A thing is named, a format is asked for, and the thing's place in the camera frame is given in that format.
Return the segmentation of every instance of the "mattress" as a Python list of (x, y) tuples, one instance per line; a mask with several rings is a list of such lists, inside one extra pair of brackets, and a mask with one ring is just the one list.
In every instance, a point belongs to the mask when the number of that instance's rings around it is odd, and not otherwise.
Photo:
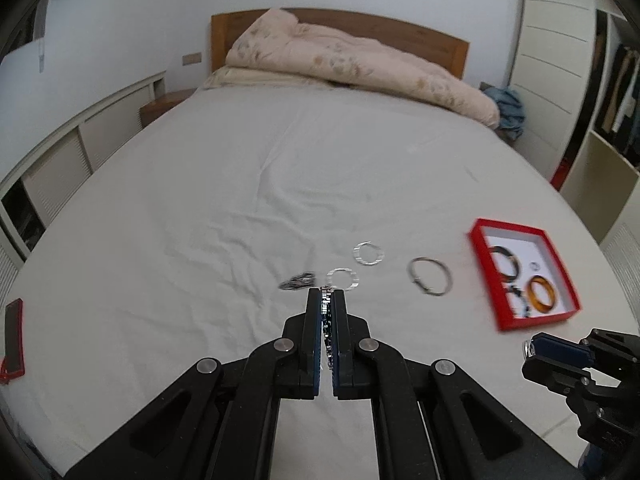
[[(351, 89), (198, 92), (118, 150), (40, 239), (8, 296), (24, 300), (26, 374), (2, 394), (64, 474), (197, 360), (244, 358), (278, 337), (306, 303), (281, 281), (351, 267), (348, 311), (372, 337), (412, 360), (451, 359), (546, 437), (570, 412), (520, 373), (521, 344), (539, 330), (495, 328), (466, 238), (478, 217), (555, 243), (583, 311), (547, 332), (636, 330), (575, 214), (481, 124)], [(379, 265), (353, 260), (366, 240), (385, 251)], [(449, 266), (449, 294), (411, 283), (416, 256)], [(334, 399), (323, 368), (315, 401), (282, 401), (272, 478), (376, 475), (370, 404)], [(556, 445), (572, 460), (583, 446)]]

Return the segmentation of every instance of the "wall outlet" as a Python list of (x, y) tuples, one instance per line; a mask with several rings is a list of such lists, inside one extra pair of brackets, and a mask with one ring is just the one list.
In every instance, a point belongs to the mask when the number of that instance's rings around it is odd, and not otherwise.
[(187, 54), (182, 56), (182, 66), (193, 65), (196, 63), (202, 63), (202, 53), (194, 52), (193, 54)]

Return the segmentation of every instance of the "folded blanket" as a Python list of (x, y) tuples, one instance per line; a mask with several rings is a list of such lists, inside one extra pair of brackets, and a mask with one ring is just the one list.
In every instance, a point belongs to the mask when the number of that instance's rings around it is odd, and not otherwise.
[(448, 108), (489, 127), (500, 113), (491, 99), (446, 69), (369, 38), (298, 23), (270, 9), (234, 43), (226, 64), (297, 73), (410, 97)]
[(501, 130), (505, 130), (506, 135), (511, 140), (516, 140), (522, 135), (522, 125), (526, 118), (518, 93), (512, 88), (491, 86), (484, 90), (484, 94), (498, 105), (500, 110), (500, 125), (498, 127)]

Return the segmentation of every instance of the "headboard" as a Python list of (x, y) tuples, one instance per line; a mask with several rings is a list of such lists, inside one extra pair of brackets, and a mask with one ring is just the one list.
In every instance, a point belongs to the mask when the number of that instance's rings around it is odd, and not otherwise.
[[(457, 78), (465, 70), (469, 44), (431, 28), (413, 23), (332, 9), (285, 9), (301, 23), (313, 23), (337, 28), (359, 38), (373, 38), (380, 43), (409, 52), (415, 56), (443, 66)], [(267, 9), (241, 10), (211, 17), (211, 71), (225, 63), (226, 53), (234, 41)]]

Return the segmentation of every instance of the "wooden nightstand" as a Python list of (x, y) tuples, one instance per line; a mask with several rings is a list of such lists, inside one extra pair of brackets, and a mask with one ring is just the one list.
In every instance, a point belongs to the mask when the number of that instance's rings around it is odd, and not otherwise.
[(159, 97), (155, 101), (147, 103), (140, 108), (140, 122), (142, 127), (149, 126), (162, 114), (167, 113), (171, 108), (179, 105), (187, 97), (190, 97), (196, 91), (195, 88), (189, 88), (188, 90), (180, 90), (177, 92), (169, 92)]

